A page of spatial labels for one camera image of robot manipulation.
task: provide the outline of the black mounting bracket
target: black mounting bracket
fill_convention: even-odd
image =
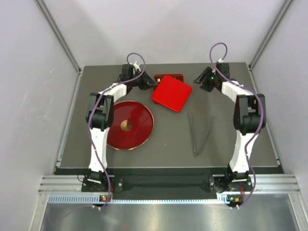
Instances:
[[[228,63],[216,63],[216,68],[228,79],[230,79],[230,68]],[[208,92],[212,92],[214,88],[218,89],[221,92],[222,83],[226,80],[220,76],[216,71],[213,72],[211,67],[207,67],[201,75],[196,78],[193,82],[202,84],[201,89],[204,89]]]
[[[127,81],[135,78],[140,74],[139,70],[135,70],[132,64],[123,64],[122,65],[122,74],[120,74],[118,82]],[[158,83],[151,79],[151,77],[144,71],[144,73],[136,80],[131,81],[129,83],[125,83],[127,86],[127,93],[129,93],[133,87],[138,87],[140,90],[147,90],[150,88],[154,88],[158,85]]]
[[[257,94],[260,98],[264,117],[262,127],[266,124],[266,111],[265,111],[265,96]],[[260,105],[254,95],[237,95],[233,116],[233,125],[236,130],[239,130],[243,135],[247,133],[254,133],[260,123],[261,109]]]
[[[94,172],[89,170],[88,174],[85,175],[83,179],[81,191],[89,193],[107,192],[108,181],[106,175],[101,171]]]
[[[252,190],[250,177],[245,181],[229,182],[225,176],[209,177],[210,189],[215,193],[227,195],[227,205],[230,207],[240,206],[244,202],[244,192]]]
[[[87,123],[89,117],[93,111],[93,108],[100,97],[99,93],[92,92],[88,101],[88,113],[86,116]],[[113,95],[103,95],[100,100],[97,109],[94,112],[91,128],[99,128],[104,131],[106,128],[111,127],[114,121],[114,97]]]
[[[228,164],[227,171],[225,173],[225,182],[230,184],[233,181],[246,181],[249,178],[249,172],[232,172],[230,165]]]

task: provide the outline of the dark gray workbench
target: dark gray workbench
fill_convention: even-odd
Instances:
[[[182,111],[175,113],[151,99],[153,90],[133,89],[121,101],[134,100],[146,105],[154,116],[154,130],[149,140],[142,146],[119,151],[107,148],[108,167],[226,167],[229,163],[236,140],[233,127],[234,103],[217,90],[208,93],[193,84],[208,64],[150,64],[146,72],[155,74],[181,73],[193,91]],[[81,78],[70,129],[68,132],[61,167],[89,167],[90,142],[85,120],[89,94],[109,87],[121,73],[120,65],[86,66]],[[245,63],[230,64],[231,78],[237,79],[246,87],[253,88]],[[210,117],[216,120],[199,158],[192,153],[187,111],[193,112],[197,147],[202,134],[209,126]],[[252,165],[258,167],[277,166],[275,154],[266,129],[257,138]]]

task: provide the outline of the black plastic mount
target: black plastic mount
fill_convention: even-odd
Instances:
[[[89,171],[87,175],[85,175],[82,182],[82,192],[107,192],[108,191],[108,182],[107,177],[101,171],[94,172]]]
[[[230,79],[230,68],[228,63],[216,63],[216,68],[228,79]],[[211,67],[207,67],[201,75],[193,82],[202,84],[201,89],[211,92],[214,88],[221,92],[222,83],[226,80],[221,77],[218,71],[213,72]]]
[[[228,164],[227,171],[225,173],[225,182],[226,184],[230,184],[231,182],[238,181],[246,181],[249,177],[249,172],[232,172],[230,165]]]
[[[132,64],[123,64],[122,74],[120,74],[118,82],[124,82],[133,79],[139,74],[139,70],[136,70],[134,74],[134,66]],[[129,93],[133,87],[138,87],[140,90],[147,90],[156,87],[158,83],[152,80],[151,77],[146,72],[144,72],[139,78],[125,83],[125,85],[127,86],[127,93]]]
[[[266,124],[266,111],[265,111],[265,96],[257,94],[261,100],[262,108],[264,111],[263,123],[261,128]],[[254,95],[238,95],[236,97],[233,125],[236,130],[239,130],[243,135],[247,133],[254,133],[261,119],[261,108]]]
[[[89,122],[89,117],[93,111],[93,108],[100,97],[99,93],[92,92],[88,101],[88,113],[86,116],[87,123]],[[114,121],[114,97],[113,95],[103,95],[100,100],[97,109],[95,110],[92,121],[91,128],[99,128],[104,131],[106,128],[111,127]]]

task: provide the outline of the square red plate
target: square red plate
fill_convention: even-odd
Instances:
[[[152,94],[152,100],[156,103],[179,112],[184,106],[192,91],[186,83],[165,75]]]

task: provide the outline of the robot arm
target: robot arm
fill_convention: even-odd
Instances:
[[[106,147],[107,147],[107,136],[109,129],[113,123],[114,118],[114,103],[121,97],[127,95],[133,87],[139,87],[141,90],[146,90],[152,87],[157,86],[157,83],[152,80],[146,72],[144,72],[138,79],[130,81],[136,77],[141,72],[139,66],[135,64],[124,64],[122,65],[122,74],[120,74],[118,83],[114,83],[111,90],[107,91],[101,99],[99,106],[95,109],[94,115],[92,117],[90,132],[92,140],[95,143],[96,151],[99,159],[105,168],[107,168],[106,160]],[[87,123],[89,123],[90,114],[93,111],[93,108],[103,93],[93,92],[90,94],[89,103],[88,103],[88,113],[86,117]],[[101,166],[93,146],[91,147],[91,161],[89,169],[93,173],[91,179],[96,181],[102,181],[103,176],[103,167]]]
[[[113,104],[118,99],[125,96],[126,92],[127,92],[127,87],[126,87],[125,84],[120,84],[120,85],[114,87],[113,89],[111,89],[110,91],[106,92],[105,95],[108,96],[108,97],[111,96],[110,98],[113,99],[113,100],[110,101],[110,103],[112,105],[106,105],[106,104],[103,105],[105,107],[110,106],[110,108],[108,110],[109,116],[113,116]],[[98,154],[98,156],[99,156],[99,158],[100,158],[100,160],[103,163],[105,168],[107,168],[106,147],[107,147],[107,136],[108,136],[109,129],[110,129],[110,127],[106,127],[103,130],[101,128],[96,128],[96,127],[93,127],[91,129],[91,135],[92,135],[93,142],[96,145],[97,154]],[[101,164],[99,163],[99,161],[96,157],[95,150],[94,150],[93,146],[91,146],[91,161],[90,161],[89,168],[92,171],[95,171],[95,172],[99,172],[99,171],[103,172],[103,168],[102,168]]]
[[[230,78],[228,63],[217,63],[216,67],[227,78]],[[246,159],[245,145],[254,135],[260,122],[261,110],[255,96],[242,89],[237,81],[226,81],[210,67],[207,67],[194,83],[202,84],[200,88],[208,92],[216,88],[235,103],[233,125],[236,129],[236,143],[233,157],[228,164],[226,183],[247,181],[249,166]],[[265,113],[265,97],[263,94],[258,94],[258,97],[261,99]],[[265,127],[265,121],[264,117],[262,128]],[[247,147],[248,158],[250,158],[257,137],[258,135],[254,137]]]

